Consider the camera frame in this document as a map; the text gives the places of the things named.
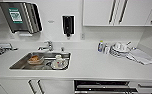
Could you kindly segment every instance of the white countertop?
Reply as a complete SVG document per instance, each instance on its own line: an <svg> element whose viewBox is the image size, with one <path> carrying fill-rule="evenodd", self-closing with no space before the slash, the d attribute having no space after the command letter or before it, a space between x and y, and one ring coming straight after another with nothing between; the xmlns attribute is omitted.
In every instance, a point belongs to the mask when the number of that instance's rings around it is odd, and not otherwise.
<svg viewBox="0 0 152 94"><path fill-rule="evenodd" d="M152 80L152 64L142 65L125 58L104 55L96 49L66 50L71 53L67 70L9 69L29 52L36 52L36 50L20 49L1 55L0 78Z"/></svg>

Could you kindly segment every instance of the dish cloth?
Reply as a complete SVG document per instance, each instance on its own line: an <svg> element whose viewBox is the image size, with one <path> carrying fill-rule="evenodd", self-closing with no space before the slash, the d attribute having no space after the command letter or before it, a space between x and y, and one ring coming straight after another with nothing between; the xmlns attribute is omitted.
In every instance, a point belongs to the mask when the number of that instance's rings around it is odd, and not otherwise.
<svg viewBox="0 0 152 94"><path fill-rule="evenodd" d="M152 57L140 49L131 50L127 58L143 65L152 64Z"/></svg>

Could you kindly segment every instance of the food in sink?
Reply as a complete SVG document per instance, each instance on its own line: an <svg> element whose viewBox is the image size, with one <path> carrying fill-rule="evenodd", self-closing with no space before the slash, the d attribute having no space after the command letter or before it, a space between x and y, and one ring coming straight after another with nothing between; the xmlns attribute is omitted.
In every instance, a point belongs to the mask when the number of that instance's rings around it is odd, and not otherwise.
<svg viewBox="0 0 152 94"><path fill-rule="evenodd" d="M29 60L28 60L28 63L29 64L42 64L44 61L44 58L43 56L42 57L39 57L37 55L34 55L32 56Z"/></svg>

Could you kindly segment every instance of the black dispenser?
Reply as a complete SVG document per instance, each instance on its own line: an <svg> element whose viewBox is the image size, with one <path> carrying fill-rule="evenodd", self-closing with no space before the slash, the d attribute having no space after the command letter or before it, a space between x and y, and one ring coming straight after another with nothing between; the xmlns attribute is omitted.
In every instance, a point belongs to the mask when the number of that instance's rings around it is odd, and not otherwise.
<svg viewBox="0 0 152 94"><path fill-rule="evenodd" d="M74 34L74 16L63 16L63 29L67 37Z"/></svg>

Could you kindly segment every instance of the sink basin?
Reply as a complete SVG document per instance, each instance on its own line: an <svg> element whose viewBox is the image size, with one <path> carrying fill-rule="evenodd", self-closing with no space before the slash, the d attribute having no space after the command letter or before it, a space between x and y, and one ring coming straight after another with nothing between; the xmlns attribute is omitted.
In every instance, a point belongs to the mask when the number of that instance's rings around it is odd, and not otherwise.
<svg viewBox="0 0 152 94"><path fill-rule="evenodd" d="M32 65L29 64L27 61L34 55L37 55L39 57L43 57L44 61L42 64L39 65ZM14 65L10 67L10 69L22 69L22 70L55 70L51 67L51 63L56 60L55 56L61 55L65 61L68 62L67 66L63 69L58 70L66 70L69 65L70 60L70 53L62 52L62 53L44 53L44 52L32 52L25 55L22 59L20 59L18 62L16 62Z"/></svg>

